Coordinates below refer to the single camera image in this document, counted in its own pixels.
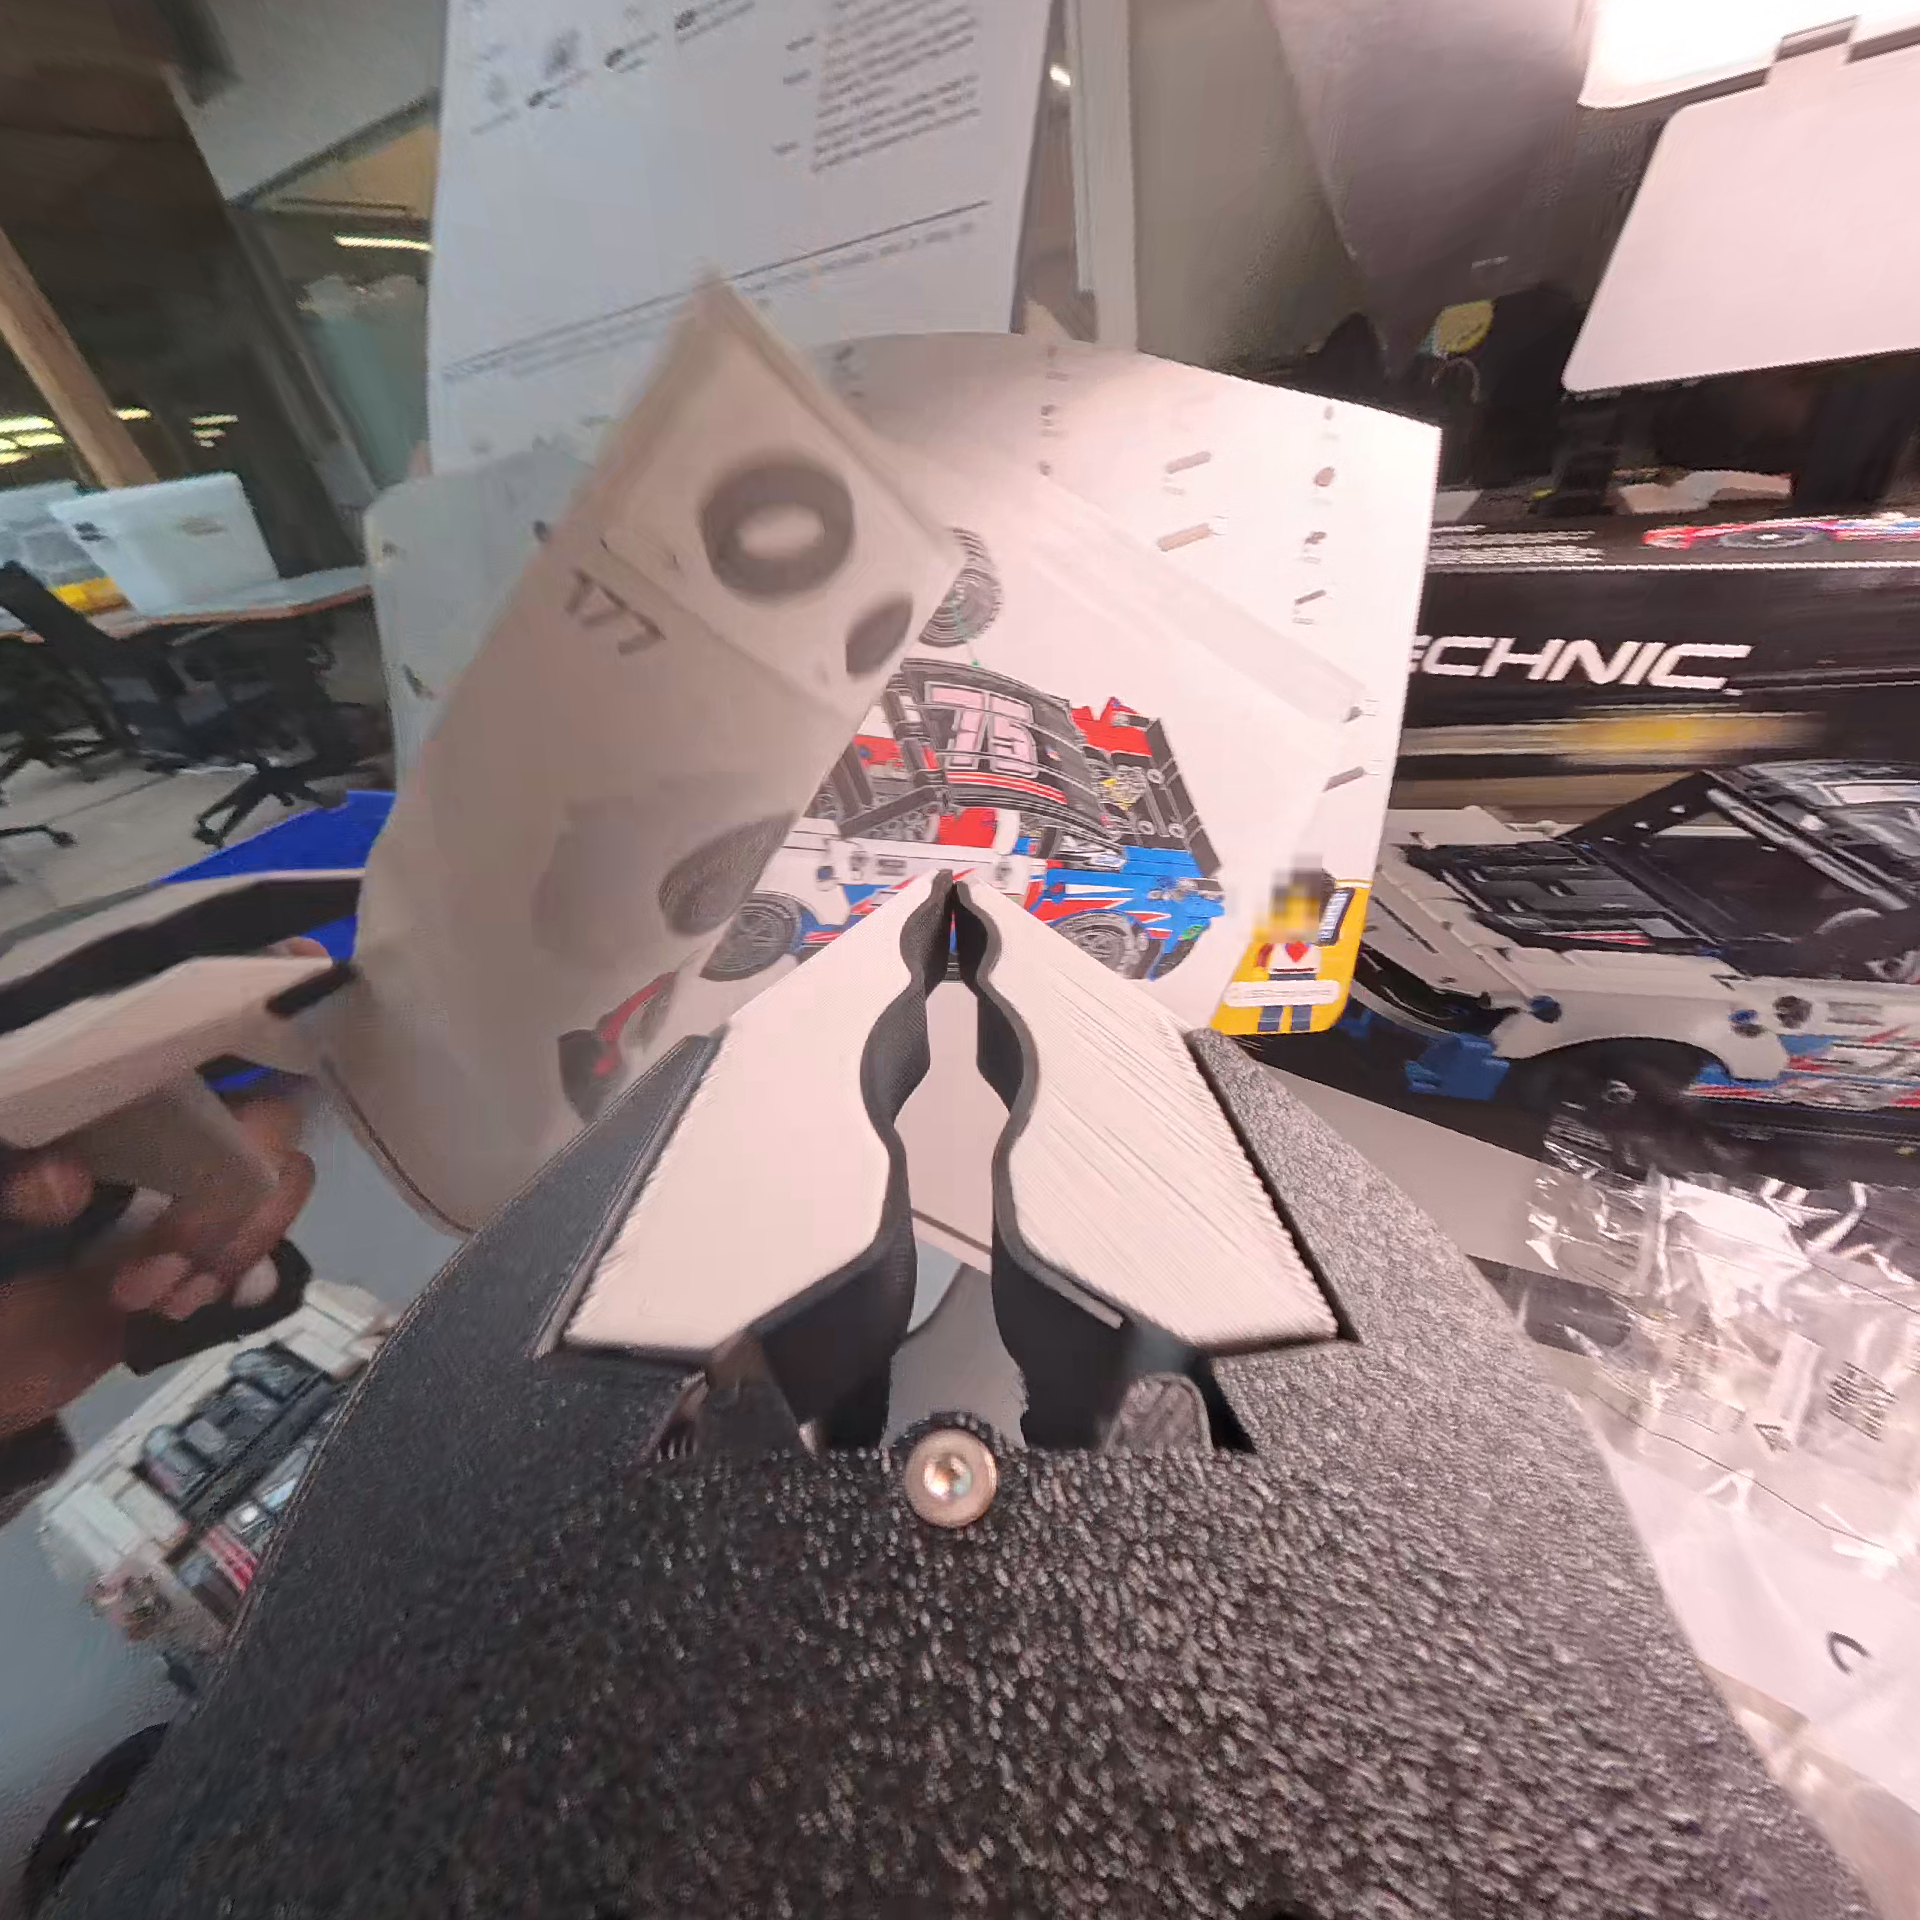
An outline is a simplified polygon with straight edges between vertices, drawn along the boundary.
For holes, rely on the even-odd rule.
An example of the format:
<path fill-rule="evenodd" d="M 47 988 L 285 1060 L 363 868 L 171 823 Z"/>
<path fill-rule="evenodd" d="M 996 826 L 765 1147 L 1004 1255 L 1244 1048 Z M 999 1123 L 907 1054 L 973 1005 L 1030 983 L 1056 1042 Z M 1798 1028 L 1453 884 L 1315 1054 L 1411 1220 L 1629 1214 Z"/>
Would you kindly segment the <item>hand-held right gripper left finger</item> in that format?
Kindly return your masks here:
<path fill-rule="evenodd" d="M 916 877 L 712 1037 L 584 1268 L 574 1354 L 756 1359 L 830 1450 L 876 1450 L 918 1252 L 898 1116 L 928 1075 L 954 875 Z"/>

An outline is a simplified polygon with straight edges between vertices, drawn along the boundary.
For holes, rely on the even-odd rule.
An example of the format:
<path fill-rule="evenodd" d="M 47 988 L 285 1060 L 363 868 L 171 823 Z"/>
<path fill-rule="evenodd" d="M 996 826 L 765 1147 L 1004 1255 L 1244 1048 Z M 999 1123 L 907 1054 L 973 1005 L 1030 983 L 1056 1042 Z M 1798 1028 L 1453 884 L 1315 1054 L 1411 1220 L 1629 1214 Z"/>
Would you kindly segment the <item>wooden top table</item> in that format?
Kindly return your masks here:
<path fill-rule="evenodd" d="M 318 616 L 338 607 L 355 607 L 370 602 L 373 581 L 363 566 L 332 566 L 307 572 L 294 579 L 259 583 L 230 592 L 226 599 L 181 604 L 157 612 L 141 612 L 132 606 L 82 610 L 70 607 L 60 594 L 45 592 L 64 615 L 82 616 L 98 632 L 115 639 L 131 639 L 144 632 L 186 632 L 228 627 L 266 627 L 290 620 Z"/>

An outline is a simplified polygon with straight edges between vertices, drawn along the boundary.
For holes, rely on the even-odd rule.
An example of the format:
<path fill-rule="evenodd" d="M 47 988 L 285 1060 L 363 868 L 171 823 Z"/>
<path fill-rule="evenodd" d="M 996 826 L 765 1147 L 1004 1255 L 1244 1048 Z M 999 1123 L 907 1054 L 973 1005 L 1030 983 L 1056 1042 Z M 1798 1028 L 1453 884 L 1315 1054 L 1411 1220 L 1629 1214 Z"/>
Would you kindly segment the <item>wooden support post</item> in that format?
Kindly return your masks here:
<path fill-rule="evenodd" d="M 102 381 L 5 231 L 3 336 L 68 446 L 102 488 L 136 488 L 157 482 L 155 467 L 115 411 Z"/>

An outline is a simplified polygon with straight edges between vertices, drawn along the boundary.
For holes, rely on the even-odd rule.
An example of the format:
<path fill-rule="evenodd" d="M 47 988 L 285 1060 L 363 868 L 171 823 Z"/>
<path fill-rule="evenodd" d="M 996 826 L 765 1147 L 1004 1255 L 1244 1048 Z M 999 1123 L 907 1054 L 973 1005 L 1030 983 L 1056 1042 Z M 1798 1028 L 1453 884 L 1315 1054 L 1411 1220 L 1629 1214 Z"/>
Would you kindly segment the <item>grey desk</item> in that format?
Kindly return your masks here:
<path fill-rule="evenodd" d="M 1248 1450 L 906 1450 L 542 1335 L 638 1090 L 351 1395 L 199 1703 L 47 1916 L 1872 1916 L 1493 1292 L 1284 1084 L 1206 1077 L 1334 1296 Z"/>

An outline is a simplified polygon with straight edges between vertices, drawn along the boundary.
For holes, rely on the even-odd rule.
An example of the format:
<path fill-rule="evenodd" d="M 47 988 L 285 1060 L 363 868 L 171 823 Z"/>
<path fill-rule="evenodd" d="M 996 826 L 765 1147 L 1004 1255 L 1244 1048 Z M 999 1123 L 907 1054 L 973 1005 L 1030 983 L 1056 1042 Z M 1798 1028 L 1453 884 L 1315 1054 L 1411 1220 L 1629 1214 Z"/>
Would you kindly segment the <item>instruction booklet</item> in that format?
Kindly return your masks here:
<path fill-rule="evenodd" d="M 677 1040 L 971 879 L 1165 1022 L 1373 874 L 1436 434 L 1168 358 L 684 355 L 518 536 L 415 725 L 327 1090 L 474 1232 Z"/>

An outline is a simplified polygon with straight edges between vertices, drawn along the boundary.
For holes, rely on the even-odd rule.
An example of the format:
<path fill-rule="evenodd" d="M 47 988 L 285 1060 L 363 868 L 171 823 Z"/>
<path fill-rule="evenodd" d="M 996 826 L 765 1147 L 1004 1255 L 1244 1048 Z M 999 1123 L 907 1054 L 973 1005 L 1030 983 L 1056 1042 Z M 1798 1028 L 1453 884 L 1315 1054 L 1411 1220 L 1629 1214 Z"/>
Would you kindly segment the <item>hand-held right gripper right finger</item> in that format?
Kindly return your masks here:
<path fill-rule="evenodd" d="M 992 1307 L 1034 1450 L 1214 1450 L 1214 1363 L 1340 1340 L 1272 1184 L 1178 1015 L 978 879 L 956 887 L 992 1149 Z"/>

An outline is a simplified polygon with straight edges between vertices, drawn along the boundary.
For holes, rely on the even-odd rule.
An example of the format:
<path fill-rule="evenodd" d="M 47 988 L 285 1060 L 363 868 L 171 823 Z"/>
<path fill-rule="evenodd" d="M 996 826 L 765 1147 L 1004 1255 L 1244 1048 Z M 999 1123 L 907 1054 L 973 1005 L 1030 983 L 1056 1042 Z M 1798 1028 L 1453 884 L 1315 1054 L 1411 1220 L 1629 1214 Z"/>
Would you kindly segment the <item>blue white toy race car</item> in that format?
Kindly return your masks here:
<path fill-rule="evenodd" d="M 51 1567 L 192 1695 L 276 1524 L 400 1312 L 315 1280 L 272 1328 L 182 1359 L 36 1499 Z"/>

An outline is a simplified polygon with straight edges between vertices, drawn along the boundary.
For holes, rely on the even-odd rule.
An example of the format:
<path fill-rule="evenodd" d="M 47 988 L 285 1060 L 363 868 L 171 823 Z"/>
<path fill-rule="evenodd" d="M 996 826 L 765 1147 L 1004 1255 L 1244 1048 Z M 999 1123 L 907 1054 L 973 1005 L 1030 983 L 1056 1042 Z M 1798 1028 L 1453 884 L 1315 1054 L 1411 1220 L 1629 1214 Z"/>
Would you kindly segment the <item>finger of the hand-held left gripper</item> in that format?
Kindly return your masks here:
<path fill-rule="evenodd" d="M 355 983 L 325 956 L 196 957 L 3 1037 L 3 1139 L 42 1147 L 220 1060 L 310 1072 L 307 1016 Z"/>
<path fill-rule="evenodd" d="M 351 920 L 362 884 L 362 874 L 238 874 L 61 908 L 5 933 L 3 1032 L 199 960 L 261 956 Z"/>

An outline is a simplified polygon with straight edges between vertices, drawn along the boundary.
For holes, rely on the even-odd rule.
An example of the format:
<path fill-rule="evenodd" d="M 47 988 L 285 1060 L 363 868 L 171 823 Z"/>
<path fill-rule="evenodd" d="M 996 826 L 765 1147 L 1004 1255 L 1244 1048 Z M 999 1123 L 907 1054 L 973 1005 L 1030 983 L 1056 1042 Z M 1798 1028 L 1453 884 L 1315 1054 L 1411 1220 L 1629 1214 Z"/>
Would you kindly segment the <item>white storage bin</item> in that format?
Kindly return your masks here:
<path fill-rule="evenodd" d="M 223 607 L 280 576 L 230 470 L 75 493 L 52 500 L 47 515 L 139 615 Z"/>

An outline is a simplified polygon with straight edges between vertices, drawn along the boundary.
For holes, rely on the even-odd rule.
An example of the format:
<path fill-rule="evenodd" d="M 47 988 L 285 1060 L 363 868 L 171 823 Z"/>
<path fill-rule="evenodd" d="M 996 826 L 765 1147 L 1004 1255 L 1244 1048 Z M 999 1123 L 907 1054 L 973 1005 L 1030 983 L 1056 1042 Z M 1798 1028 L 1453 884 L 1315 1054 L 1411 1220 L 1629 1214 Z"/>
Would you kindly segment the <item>black office chair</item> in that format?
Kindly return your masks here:
<path fill-rule="evenodd" d="M 195 820 L 206 847 L 226 847 L 268 799 L 336 810 L 341 797 L 320 787 L 358 773 L 386 738 L 373 706 L 332 690 L 336 654 L 309 616 L 196 629 L 181 660 L 216 693 L 226 741 L 246 766 Z"/>
<path fill-rule="evenodd" d="M 3 607 L 22 630 L 19 666 L 36 688 L 36 706 L 70 708 L 70 718 L 90 728 L 87 746 L 80 746 L 70 727 L 51 728 L 47 714 L 42 714 L 26 746 L 5 760 L 5 778 L 32 757 L 82 771 L 85 779 L 94 779 L 108 757 L 144 774 L 178 773 L 171 680 L 150 652 L 108 636 L 15 563 L 3 565 Z"/>

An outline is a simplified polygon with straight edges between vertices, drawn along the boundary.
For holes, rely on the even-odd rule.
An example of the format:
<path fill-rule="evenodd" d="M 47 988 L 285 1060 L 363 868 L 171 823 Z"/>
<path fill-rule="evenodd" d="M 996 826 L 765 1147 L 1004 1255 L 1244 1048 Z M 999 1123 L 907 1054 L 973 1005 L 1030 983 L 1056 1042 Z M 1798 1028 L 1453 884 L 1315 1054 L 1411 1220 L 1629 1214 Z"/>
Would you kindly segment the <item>black toy set box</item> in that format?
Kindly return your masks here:
<path fill-rule="evenodd" d="M 1916 1160 L 1917 516 L 1436 528 L 1372 1093 Z"/>

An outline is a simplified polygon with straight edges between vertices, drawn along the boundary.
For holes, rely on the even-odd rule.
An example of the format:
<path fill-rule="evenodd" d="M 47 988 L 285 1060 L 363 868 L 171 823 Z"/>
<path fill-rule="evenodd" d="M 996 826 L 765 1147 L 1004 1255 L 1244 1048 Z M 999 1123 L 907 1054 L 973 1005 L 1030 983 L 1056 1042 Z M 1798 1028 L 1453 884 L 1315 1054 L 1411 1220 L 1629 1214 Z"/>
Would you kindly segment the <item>clear plastic bag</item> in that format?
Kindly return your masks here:
<path fill-rule="evenodd" d="M 1629 1172 L 1566 1144 L 1517 1318 L 1695 1658 L 1916 1807 L 1916 1191 Z"/>

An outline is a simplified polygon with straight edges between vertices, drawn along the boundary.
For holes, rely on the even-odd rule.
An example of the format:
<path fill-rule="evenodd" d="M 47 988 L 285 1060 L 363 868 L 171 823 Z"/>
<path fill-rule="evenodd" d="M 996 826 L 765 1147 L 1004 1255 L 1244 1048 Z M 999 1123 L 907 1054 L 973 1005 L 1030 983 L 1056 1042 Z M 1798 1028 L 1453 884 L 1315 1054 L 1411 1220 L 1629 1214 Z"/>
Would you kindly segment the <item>white printed instruction sheet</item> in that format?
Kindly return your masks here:
<path fill-rule="evenodd" d="M 708 279 L 802 350 L 1008 331 L 1051 11 L 448 5 L 435 470 L 591 442 Z"/>

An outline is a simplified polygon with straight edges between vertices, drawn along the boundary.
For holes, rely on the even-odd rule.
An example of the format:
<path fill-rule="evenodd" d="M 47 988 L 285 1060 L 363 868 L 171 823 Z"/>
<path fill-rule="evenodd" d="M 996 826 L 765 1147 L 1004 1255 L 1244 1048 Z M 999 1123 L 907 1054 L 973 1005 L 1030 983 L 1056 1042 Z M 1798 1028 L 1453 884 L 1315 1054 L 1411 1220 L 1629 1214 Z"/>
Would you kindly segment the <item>black toy wheel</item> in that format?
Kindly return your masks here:
<path fill-rule="evenodd" d="M 166 1732 L 166 1722 L 134 1731 L 87 1766 L 58 1802 L 21 1869 L 21 1914 L 26 1918 L 45 1916 L 60 1885 L 85 1858 L 112 1812 L 126 1803 L 136 1778 L 157 1757 Z"/>

